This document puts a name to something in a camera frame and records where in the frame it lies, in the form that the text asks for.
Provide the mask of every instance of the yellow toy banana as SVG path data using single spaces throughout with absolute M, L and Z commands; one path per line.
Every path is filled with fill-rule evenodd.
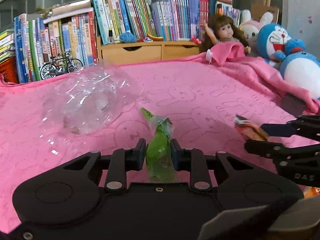
M 147 33 L 147 36 L 152 39 L 153 41 L 163 41 L 163 37 L 155 37 Z

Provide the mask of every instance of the green plastic bag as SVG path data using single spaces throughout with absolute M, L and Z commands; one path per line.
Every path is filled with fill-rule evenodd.
M 169 118 L 151 114 L 145 108 L 140 109 L 148 120 L 150 129 L 155 133 L 148 144 L 146 164 L 152 182 L 172 182 L 176 171 L 171 160 L 170 138 L 172 123 Z

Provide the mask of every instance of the doll hand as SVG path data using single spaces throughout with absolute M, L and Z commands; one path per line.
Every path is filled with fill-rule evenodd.
M 247 53 L 250 53 L 250 52 L 251 52 L 251 47 L 246 46 L 246 47 L 244 48 L 244 53 L 247 54 Z

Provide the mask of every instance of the doraemon plush toy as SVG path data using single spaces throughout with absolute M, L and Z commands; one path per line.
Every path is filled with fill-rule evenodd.
M 313 99 L 320 99 L 320 60 L 305 51 L 292 53 L 300 49 L 292 41 L 288 42 L 287 55 L 276 52 L 276 58 L 282 61 L 279 71 L 289 84 L 309 90 Z
M 257 51 L 257 37 L 260 29 L 271 23 L 273 20 L 273 14 L 266 12 L 259 22 L 251 20 L 251 12 L 249 10 L 243 10 L 241 14 L 241 24 L 239 29 L 244 32 L 244 37 L 246 38 L 249 46 L 251 47 L 250 56 L 258 56 Z
M 281 25 L 270 23 L 261 28 L 257 38 L 257 50 L 261 57 L 272 67 L 279 69 L 279 61 L 275 57 L 276 51 L 284 52 L 287 41 L 291 36 Z

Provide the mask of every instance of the orange crate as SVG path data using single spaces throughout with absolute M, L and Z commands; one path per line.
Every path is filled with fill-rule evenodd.
M 17 77 L 16 58 L 12 57 L 0 64 L 0 74 L 3 75 L 5 82 L 19 84 Z

